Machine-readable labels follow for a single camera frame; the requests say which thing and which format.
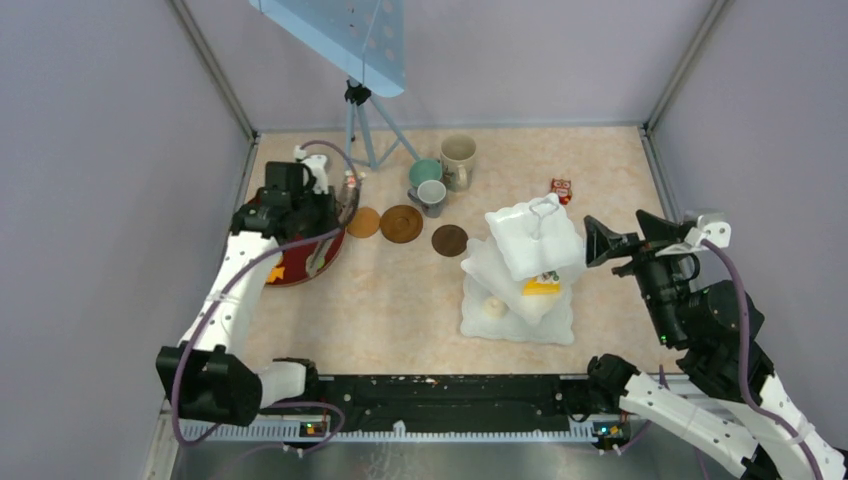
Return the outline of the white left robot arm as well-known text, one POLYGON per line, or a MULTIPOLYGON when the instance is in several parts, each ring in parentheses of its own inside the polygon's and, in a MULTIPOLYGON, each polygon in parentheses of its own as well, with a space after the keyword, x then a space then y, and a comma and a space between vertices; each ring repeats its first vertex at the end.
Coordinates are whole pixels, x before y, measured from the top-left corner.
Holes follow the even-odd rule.
POLYGON ((284 255, 339 230, 324 154, 270 162, 265 182, 232 216, 224 258, 198 317, 155 361, 177 419, 246 426, 283 400, 297 413, 319 404, 320 386, 303 360, 275 360, 256 372, 241 359, 261 293, 284 255))

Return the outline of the yellow cheesecake slice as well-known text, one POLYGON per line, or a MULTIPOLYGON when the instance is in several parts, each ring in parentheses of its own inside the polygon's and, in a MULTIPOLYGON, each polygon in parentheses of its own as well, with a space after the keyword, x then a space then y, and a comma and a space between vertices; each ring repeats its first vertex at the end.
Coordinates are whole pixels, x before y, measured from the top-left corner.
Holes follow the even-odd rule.
POLYGON ((559 295, 561 293, 561 277, 557 271, 548 271, 532 277, 525 283, 524 296, 559 295))

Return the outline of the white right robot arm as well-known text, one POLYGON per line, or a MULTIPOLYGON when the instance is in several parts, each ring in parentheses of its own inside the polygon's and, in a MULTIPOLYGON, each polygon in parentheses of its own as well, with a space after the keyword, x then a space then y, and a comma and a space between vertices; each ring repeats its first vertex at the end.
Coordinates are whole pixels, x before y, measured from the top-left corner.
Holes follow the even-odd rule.
POLYGON ((618 261, 633 277, 660 343, 679 350, 679 368, 727 411, 717 416, 673 393, 623 358, 587 367, 586 397, 600 412, 617 407, 660 426, 740 479, 843 479, 847 453, 831 446, 790 399, 757 344, 764 317, 747 294, 727 247, 724 214, 675 223, 644 210, 639 231, 617 233, 586 217, 585 262, 618 261))

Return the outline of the clear plastic tongs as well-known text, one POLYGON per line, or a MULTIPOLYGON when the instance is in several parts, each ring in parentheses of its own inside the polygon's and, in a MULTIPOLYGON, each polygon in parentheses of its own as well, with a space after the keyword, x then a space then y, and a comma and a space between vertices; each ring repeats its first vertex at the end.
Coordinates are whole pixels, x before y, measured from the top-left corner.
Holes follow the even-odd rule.
MULTIPOLYGON (((361 180, 362 180, 362 178, 361 178, 360 174, 359 174, 359 176, 360 176, 359 188, 360 188, 360 195, 361 195, 361 180)), ((357 209, 354 210, 354 211, 351 211, 348 215, 342 216, 339 213, 338 206, 337 206, 337 200, 336 200, 336 197, 338 195, 338 190, 339 190, 339 188, 336 191, 333 216, 331 217, 331 219, 332 219, 331 230, 334 231, 334 235, 321 240, 316 245, 313 252, 307 258, 306 273, 307 273, 308 278, 314 278, 315 276, 323 273, 334 262, 335 257, 337 256, 338 251, 339 251, 339 249, 340 249, 340 247, 343 243, 343 240, 345 238, 346 228, 347 228, 348 224, 351 222, 351 220, 353 219, 354 215, 356 214, 356 212, 358 210, 359 203, 360 203, 360 197, 359 197, 359 203, 358 203, 357 209), (324 268, 321 269, 320 271, 315 271, 314 268, 313 268, 313 265, 320 258, 325 259, 324 268)))

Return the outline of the white cream puff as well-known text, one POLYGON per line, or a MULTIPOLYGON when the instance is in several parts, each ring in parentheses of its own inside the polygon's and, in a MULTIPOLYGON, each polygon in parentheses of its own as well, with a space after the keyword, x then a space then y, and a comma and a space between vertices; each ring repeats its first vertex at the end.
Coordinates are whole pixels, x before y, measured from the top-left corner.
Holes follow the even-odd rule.
POLYGON ((509 308, 506 303, 495 296, 490 296, 485 299, 483 301, 481 309, 488 318, 492 319, 503 318, 509 311, 509 308))

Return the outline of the orange fish-shaped cookie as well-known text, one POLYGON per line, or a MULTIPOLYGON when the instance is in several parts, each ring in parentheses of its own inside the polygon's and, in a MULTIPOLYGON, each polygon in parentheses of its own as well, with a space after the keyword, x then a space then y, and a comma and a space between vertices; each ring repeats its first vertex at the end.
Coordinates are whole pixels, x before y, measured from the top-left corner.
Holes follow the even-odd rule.
POLYGON ((282 266, 282 265, 277 265, 271 270, 271 272, 270 272, 270 274, 269 274, 269 276, 266 280, 266 283, 269 284, 269 285, 274 285, 274 284, 280 283, 284 280, 284 274, 285 274, 285 267, 282 266))

